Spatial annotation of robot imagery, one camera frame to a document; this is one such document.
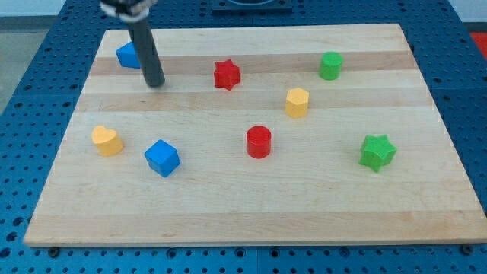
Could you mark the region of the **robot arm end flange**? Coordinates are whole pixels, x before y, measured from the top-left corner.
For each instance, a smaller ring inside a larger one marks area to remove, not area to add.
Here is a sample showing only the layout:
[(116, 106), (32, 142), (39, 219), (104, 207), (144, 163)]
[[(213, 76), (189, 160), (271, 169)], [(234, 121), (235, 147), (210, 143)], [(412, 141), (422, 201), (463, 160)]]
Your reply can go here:
[(100, 0), (100, 8), (108, 16), (134, 23), (145, 19), (157, 3), (158, 0)]

